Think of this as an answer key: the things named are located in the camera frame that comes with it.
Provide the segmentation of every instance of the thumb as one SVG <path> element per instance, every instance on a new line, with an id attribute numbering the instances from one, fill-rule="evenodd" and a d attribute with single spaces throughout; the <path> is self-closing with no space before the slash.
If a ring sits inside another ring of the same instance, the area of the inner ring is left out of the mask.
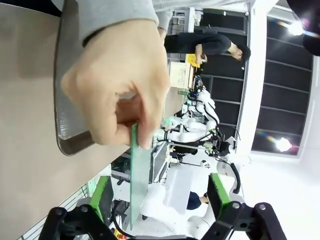
<path id="1" fill-rule="evenodd" d="M 153 134 L 160 127 L 169 89 L 169 73 L 165 71 L 162 77 L 150 80 L 139 91 L 142 106 L 138 123 L 138 143 L 144 149 L 151 147 Z"/>

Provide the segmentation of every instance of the gray tray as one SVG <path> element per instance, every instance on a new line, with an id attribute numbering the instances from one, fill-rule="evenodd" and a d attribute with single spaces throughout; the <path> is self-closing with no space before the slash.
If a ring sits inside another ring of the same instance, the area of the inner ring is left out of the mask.
<path id="1" fill-rule="evenodd" d="M 94 142 L 84 118 L 61 89 L 61 79 L 83 50 L 79 40 L 78 3 L 64 1 L 54 56 L 54 116 L 57 144 L 67 156 L 74 155 Z"/>

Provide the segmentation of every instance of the person in dark clothing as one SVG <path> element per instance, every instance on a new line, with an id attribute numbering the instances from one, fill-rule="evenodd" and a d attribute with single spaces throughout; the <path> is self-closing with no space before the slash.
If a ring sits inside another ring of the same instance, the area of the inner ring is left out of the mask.
<path id="1" fill-rule="evenodd" d="M 245 45 L 236 45 L 224 35 L 212 32 L 181 32 L 177 35 L 168 35 L 164 39 L 166 52 L 179 54 L 195 54 L 196 63 L 206 55 L 223 54 L 228 51 L 243 66 L 250 58 L 251 50 Z"/>
<path id="2" fill-rule="evenodd" d="M 198 196 L 195 192 L 191 191 L 189 195 L 187 210 L 195 210 L 201 206 L 201 204 L 208 204 L 208 195 L 205 193 L 203 196 Z"/>

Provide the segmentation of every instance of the sleeve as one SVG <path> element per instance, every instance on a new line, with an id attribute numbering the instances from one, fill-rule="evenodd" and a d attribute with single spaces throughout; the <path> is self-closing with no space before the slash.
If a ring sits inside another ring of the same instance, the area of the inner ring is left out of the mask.
<path id="1" fill-rule="evenodd" d="M 63 0 L 52 0 L 62 9 Z M 152 0 L 77 0 L 79 37 L 84 42 L 102 28 L 133 19 L 159 24 Z"/>
<path id="2" fill-rule="evenodd" d="M 203 54 L 223 54 L 230 48 L 231 41 L 227 37 L 218 37 L 215 40 L 201 43 L 201 45 Z"/>
<path id="3" fill-rule="evenodd" d="M 172 18 L 173 10 L 158 11 L 156 12 L 156 15 L 159 19 L 158 28 L 162 28 L 168 32 L 169 22 Z"/>

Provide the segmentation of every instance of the beige table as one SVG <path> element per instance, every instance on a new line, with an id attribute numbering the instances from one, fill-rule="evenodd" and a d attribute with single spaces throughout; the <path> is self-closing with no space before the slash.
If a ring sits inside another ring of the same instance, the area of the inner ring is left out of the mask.
<path id="1" fill-rule="evenodd" d="M 59 19 L 0 4 L 0 233 L 15 240 L 127 150 L 93 145 L 74 156 L 56 142 L 53 59 Z M 171 89 L 165 115 L 183 101 Z"/>

